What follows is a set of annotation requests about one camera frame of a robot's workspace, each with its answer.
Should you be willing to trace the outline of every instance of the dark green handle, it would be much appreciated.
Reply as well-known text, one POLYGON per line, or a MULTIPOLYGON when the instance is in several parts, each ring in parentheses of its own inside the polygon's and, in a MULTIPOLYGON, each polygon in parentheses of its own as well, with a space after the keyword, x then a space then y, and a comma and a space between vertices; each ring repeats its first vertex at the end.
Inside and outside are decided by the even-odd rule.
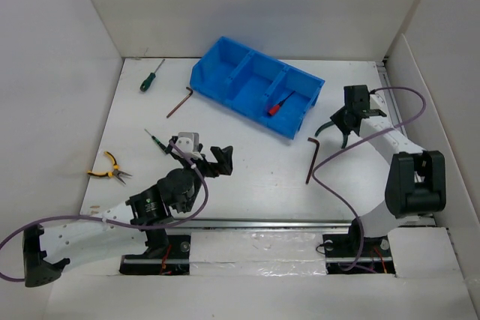
POLYGON ((143 80, 142 85, 140 86, 141 91, 147 91, 150 88, 151 83, 155 79, 155 73, 150 73, 147 79, 143 80))

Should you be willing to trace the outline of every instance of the green-handled pliers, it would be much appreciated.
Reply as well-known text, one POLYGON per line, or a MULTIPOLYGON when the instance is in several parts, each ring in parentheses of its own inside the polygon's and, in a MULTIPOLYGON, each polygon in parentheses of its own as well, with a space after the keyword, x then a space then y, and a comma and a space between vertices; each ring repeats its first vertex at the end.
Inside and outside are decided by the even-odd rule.
POLYGON ((120 175, 125 175, 125 176, 132 176, 130 174, 128 174, 127 172, 123 172, 122 170, 120 170, 120 166, 118 165, 117 163, 117 159, 115 159, 115 157, 109 153, 108 151, 104 151, 103 152, 106 156, 108 156, 110 158, 110 160, 112 161, 112 164, 113 164, 113 171, 111 172, 93 172, 93 171, 89 171, 87 172, 87 174, 91 175, 91 176, 96 176, 97 178, 117 178, 118 180, 120 180, 123 184, 125 184, 125 182, 123 181, 122 178, 120 178, 120 175))

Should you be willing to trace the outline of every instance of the green screwdriver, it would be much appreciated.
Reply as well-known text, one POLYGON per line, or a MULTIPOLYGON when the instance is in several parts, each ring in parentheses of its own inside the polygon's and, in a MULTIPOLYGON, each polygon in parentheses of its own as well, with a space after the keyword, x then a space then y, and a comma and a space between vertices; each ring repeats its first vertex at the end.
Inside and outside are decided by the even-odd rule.
POLYGON ((142 85, 140 86, 140 90, 145 92, 147 91, 149 88, 150 88, 150 85, 151 83, 153 82, 153 79, 155 79, 156 77, 156 73, 158 72, 158 69, 160 69, 160 67, 162 66, 162 64, 165 62, 165 59, 162 60, 162 62, 160 63, 160 65, 157 66, 157 69, 155 69, 155 71, 153 73, 150 73, 150 75, 148 76, 147 79, 143 80, 143 83, 142 85))
POLYGON ((155 142, 155 144, 157 144, 158 146, 160 146, 160 149, 162 149, 163 152, 165 152, 165 150, 167 149, 167 147, 166 147, 165 145, 163 145, 163 144, 161 143, 161 141, 157 139, 156 136, 151 135, 150 132, 149 132, 147 129, 144 129, 144 131, 146 131, 147 134, 150 135, 151 139, 155 142))

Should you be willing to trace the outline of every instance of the red screwdriver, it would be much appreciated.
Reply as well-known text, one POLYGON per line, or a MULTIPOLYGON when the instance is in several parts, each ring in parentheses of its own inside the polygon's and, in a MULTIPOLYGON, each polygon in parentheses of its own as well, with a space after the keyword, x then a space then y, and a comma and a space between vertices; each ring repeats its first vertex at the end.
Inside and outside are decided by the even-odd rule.
POLYGON ((295 93, 295 91, 292 91, 288 97, 286 97, 285 99, 283 99, 280 103, 278 103, 277 105, 274 105, 272 108, 270 108, 270 110, 268 111, 269 115, 270 116, 273 116, 275 114, 277 114, 278 110, 280 110, 280 108, 283 106, 283 104, 287 101, 287 99, 289 97, 291 97, 293 95, 293 93, 295 93))

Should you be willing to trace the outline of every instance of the blue plastic organizer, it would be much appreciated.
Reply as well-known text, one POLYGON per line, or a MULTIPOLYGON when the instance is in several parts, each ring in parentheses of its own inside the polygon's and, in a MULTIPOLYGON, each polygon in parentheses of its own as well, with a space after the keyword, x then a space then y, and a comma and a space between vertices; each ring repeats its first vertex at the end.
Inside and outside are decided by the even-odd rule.
POLYGON ((324 83, 227 37, 195 64, 190 78, 193 90, 291 139, 324 83), (269 116, 270 108, 292 91, 277 114, 269 116))

